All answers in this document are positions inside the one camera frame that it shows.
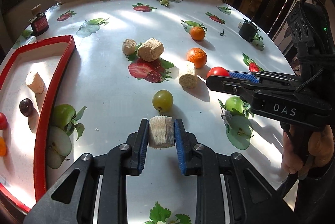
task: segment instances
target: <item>hand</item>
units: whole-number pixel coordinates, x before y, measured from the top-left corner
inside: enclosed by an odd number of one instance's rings
[[[290,133],[294,135],[295,127],[291,125]],[[303,161],[293,152],[291,140],[284,132],[284,152],[281,167],[288,173],[295,174],[304,166]],[[313,132],[308,141],[308,152],[315,156],[313,167],[323,167],[329,163],[334,153],[334,136],[329,125],[322,132]]]

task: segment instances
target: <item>metal screw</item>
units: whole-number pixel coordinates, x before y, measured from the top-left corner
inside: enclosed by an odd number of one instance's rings
[[[203,150],[205,147],[203,144],[195,144],[194,145],[194,149],[195,150]]]
[[[83,161],[87,161],[91,158],[91,154],[89,153],[84,153],[81,157],[80,157]]]
[[[120,150],[128,150],[129,149],[129,145],[128,144],[122,144],[119,147]]]
[[[241,160],[243,158],[243,155],[239,152],[234,152],[232,154],[232,157],[235,159],[235,160]]]

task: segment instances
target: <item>printed strawberry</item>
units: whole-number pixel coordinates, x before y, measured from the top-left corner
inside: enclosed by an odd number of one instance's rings
[[[210,12],[207,12],[206,15],[209,16],[210,19],[219,22],[220,24],[225,24],[224,20],[218,18],[216,15],[213,15]]]
[[[157,8],[150,7],[150,5],[148,5],[148,4],[137,3],[137,4],[133,5],[133,10],[135,10],[135,11],[151,12],[154,9],[157,9]]]
[[[253,59],[250,59],[247,55],[243,54],[243,62],[249,67],[250,72],[259,72],[264,71],[259,67]]]
[[[157,83],[162,82],[164,79],[162,78],[162,75],[157,71],[151,71],[145,78],[146,81]]]
[[[141,12],[150,12],[150,6],[147,5],[142,5],[142,6],[137,6],[133,8],[135,11],[141,11]]]
[[[128,65],[128,70],[130,75],[132,75],[134,78],[143,79],[148,76],[151,71],[153,71],[153,68],[145,63],[131,63]]]
[[[253,62],[251,62],[251,63],[249,64],[249,71],[250,71],[250,72],[259,72],[259,67],[258,67],[258,65],[255,64],[255,63],[253,63]]]
[[[71,16],[75,15],[76,13],[74,11],[67,11],[66,13],[61,14],[57,21],[64,21],[66,19],[69,19]]]
[[[162,67],[162,63],[161,63],[159,58],[152,61],[151,65],[153,66],[154,70],[159,72],[159,73],[163,73],[165,71],[165,68]]]

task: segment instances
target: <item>small bottle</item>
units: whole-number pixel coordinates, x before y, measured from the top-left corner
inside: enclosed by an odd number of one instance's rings
[[[39,36],[47,31],[49,28],[48,21],[46,19],[45,13],[41,11],[41,4],[31,9],[31,13],[34,18],[30,20],[30,25],[32,28],[32,35]]]

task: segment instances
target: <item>dark red grape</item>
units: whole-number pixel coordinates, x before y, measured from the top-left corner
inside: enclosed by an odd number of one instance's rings
[[[24,99],[20,102],[20,112],[24,116],[32,115],[32,111],[34,110],[34,104],[30,99]]]

